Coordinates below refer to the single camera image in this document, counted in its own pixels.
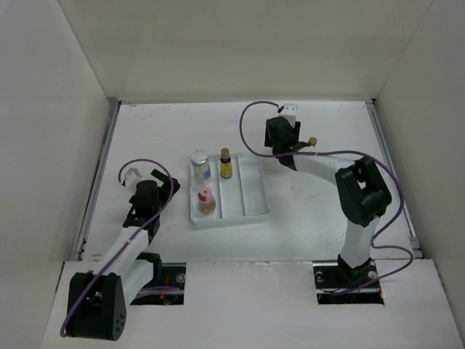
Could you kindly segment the tall yellow brown-capped bottle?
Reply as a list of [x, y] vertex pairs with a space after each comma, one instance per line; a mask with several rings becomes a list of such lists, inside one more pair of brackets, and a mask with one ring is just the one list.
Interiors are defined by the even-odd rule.
[[308, 146], [310, 146], [310, 147], [315, 147], [315, 146], [317, 145], [317, 142], [318, 142], [318, 140], [317, 140], [316, 137], [310, 137], [310, 138], [308, 139], [308, 143], [307, 143], [307, 144], [308, 144]]

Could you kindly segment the white bottle silver cap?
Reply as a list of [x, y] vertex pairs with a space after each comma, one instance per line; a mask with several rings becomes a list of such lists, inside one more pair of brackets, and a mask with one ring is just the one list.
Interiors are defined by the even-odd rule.
[[193, 151], [190, 155], [190, 163], [193, 167], [195, 181], [199, 185], [208, 185], [211, 181], [211, 168], [208, 153], [201, 149]]

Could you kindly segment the pink-capped spice jar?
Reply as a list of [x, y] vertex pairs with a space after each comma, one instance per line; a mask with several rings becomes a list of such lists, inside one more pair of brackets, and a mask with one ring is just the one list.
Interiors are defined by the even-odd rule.
[[198, 209], [204, 215], [212, 214], [216, 209], [216, 201], [212, 190], [205, 186], [198, 191]]

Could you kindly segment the small yellow brown-capped bottle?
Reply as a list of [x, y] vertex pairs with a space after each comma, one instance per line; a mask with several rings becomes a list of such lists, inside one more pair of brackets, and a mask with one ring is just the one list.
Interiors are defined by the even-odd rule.
[[228, 148], [221, 149], [220, 154], [220, 174], [223, 178], [229, 179], [233, 175], [233, 168], [231, 163], [230, 151]]

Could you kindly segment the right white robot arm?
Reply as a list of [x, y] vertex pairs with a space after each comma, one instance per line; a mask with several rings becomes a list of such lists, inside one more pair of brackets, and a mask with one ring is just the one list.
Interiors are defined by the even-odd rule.
[[[265, 123], [264, 145], [272, 157], [295, 172], [305, 172], [336, 186], [339, 203], [347, 219], [344, 246], [337, 257], [337, 279], [351, 288], [363, 280], [371, 265], [371, 242], [392, 195], [379, 171], [379, 163], [368, 155], [348, 161], [335, 156], [308, 152], [315, 140], [299, 140], [300, 122], [293, 116], [276, 116]], [[257, 167], [243, 167], [229, 154], [215, 158], [195, 151], [190, 162], [191, 217], [198, 219], [200, 206], [217, 202], [222, 220], [231, 220], [233, 211], [243, 215], [265, 207], [262, 176], [246, 179]]]

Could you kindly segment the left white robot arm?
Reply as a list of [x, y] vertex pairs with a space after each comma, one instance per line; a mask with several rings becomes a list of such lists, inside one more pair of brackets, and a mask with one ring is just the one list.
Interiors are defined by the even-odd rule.
[[146, 249], [180, 184], [165, 169], [154, 169], [150, 175], [144, 179], [131, 168], [119, 177], [132, 194], [131, 208], [116, 242], [94, 269], [71, 278], [61, 337], [118, 340], [126, 325], [127, 306], [143, 287], [153, 290], [162, 284], [160, 257]]

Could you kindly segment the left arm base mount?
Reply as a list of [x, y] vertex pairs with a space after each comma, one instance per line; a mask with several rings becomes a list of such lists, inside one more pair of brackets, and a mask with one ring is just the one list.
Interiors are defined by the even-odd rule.
[[143, 252], [137, 258], [150, 262], [153, 278], [143, 286], [132, 305], [183, 305], [187, 265], [164, 263], [159, 254]]

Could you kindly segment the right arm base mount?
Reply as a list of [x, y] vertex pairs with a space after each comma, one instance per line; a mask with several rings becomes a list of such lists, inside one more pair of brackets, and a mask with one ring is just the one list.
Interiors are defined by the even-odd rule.
[[378, 277], [374, 261], [358, 276], [346, 278], [337, 262], [313, 264], [316, 299], [319, 305], [383, 305], [379, 281], [363, 286]]

